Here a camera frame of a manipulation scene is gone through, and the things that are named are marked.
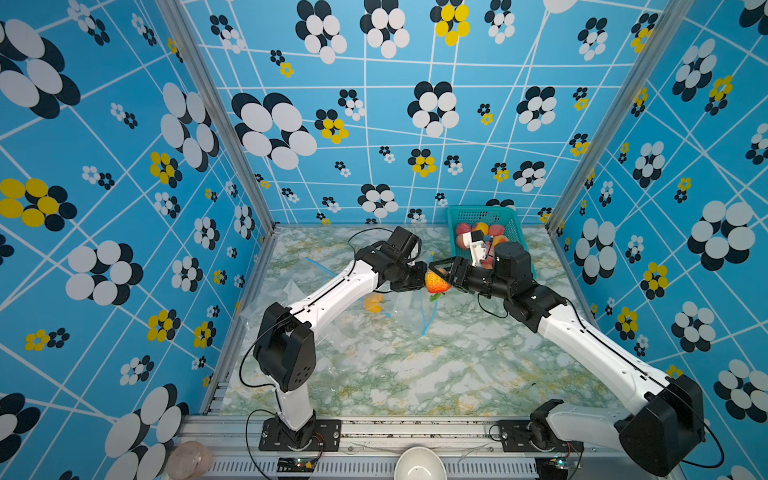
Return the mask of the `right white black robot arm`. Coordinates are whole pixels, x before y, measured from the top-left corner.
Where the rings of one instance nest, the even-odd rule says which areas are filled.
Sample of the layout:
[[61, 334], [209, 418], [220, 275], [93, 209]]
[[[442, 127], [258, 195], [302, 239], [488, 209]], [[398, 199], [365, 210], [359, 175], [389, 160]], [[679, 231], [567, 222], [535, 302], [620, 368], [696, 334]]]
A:
[[699, 384], [632, 357], [584, 321], [565, 297], [533, 278], [528, 254], [498, 259], [493, 269], [463, 257], [433, 262], [429, 269], [460, 291], [501, 299], [510, 317], [567, 352], [621, 402], [618, 410], [545, 402], [530, 415], [529, 441], [537, 449], [573, 441], [599, 445], [663, 477], [704, 441]]

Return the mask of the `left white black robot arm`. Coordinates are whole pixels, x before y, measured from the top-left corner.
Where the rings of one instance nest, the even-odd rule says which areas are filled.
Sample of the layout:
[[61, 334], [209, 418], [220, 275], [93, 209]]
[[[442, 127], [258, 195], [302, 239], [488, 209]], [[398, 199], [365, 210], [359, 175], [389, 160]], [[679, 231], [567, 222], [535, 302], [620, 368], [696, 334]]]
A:
[[317, 414], [307, 382], [317, 363], [317, 336], [355, 302], [389, 283], [396, 292], [425, 287], [427, 264], [391, 260], [374, 254], [351, 261], [338, 275], [312, 294], [288, 305], [274, 303], [264, 311], [252, 356], [275, 386], [279, 439], [299, 450], [309, 446]]

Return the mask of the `clear zip-top bag blue zipper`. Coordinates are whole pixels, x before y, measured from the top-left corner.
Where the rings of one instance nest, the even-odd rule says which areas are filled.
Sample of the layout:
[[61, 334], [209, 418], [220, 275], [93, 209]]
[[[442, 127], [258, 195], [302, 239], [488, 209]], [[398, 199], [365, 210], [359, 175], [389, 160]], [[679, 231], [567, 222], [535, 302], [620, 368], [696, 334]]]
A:
[[[379, 285], [379, 274], [362, 260], [353, 260], [326, 285], [291, 303], [289, 312], [307, 323], [314, 335], [321, 371], [362, 370], [409, 341], [427, 335], [435, 322], [442, 295], [426, 288], [395, 293]], [[381, 313], [367, 312], [363, 299], [385, 295]]]

